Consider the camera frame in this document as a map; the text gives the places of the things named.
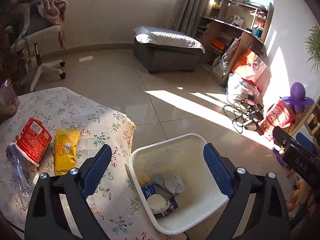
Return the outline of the person's right hand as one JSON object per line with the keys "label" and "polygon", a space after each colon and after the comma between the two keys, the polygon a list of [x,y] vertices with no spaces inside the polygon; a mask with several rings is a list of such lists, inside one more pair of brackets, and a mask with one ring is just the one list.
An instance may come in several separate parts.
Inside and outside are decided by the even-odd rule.
{"label": "person's right hand", "polygon": [[289,213],[297,213],[306,204],[307,210],[312,215],[316,210],[316,195],[311,186],[304,180],[296,182],[297,189],[293,192],[290,201],[286,204]]}

